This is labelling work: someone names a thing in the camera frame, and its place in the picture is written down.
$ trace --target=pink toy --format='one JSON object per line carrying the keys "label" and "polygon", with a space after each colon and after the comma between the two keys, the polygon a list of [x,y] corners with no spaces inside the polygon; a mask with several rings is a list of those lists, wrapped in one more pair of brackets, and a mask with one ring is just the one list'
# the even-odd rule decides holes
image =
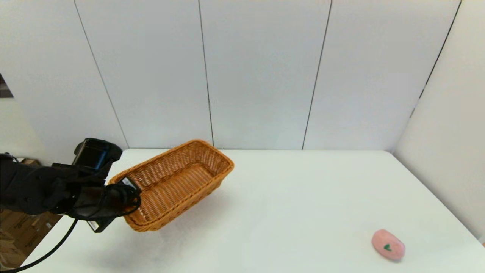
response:
{"label": "pink toy", "polygon": [[382,256],[393,261],[401,260],[406,252],[403,242],[385,229],[379,229],[374,233],[372,245]]}

